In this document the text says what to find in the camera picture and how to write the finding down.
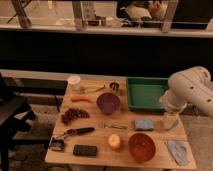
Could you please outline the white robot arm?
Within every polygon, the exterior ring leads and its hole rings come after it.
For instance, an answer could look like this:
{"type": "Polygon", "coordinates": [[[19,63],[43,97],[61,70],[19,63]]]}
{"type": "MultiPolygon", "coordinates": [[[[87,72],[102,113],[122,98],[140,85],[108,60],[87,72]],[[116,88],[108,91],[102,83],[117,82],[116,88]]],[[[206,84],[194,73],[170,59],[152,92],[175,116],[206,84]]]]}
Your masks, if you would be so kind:
{"type": "Polygon", "coordinates": [[[173,129],[178,125],[179,114],[191,103],[204,114],[213,117],[213,89],[210,72],[201,66],[192,67],[172,74],[168,89],[159,98],[165,110],[163,128],[173,129]]]}

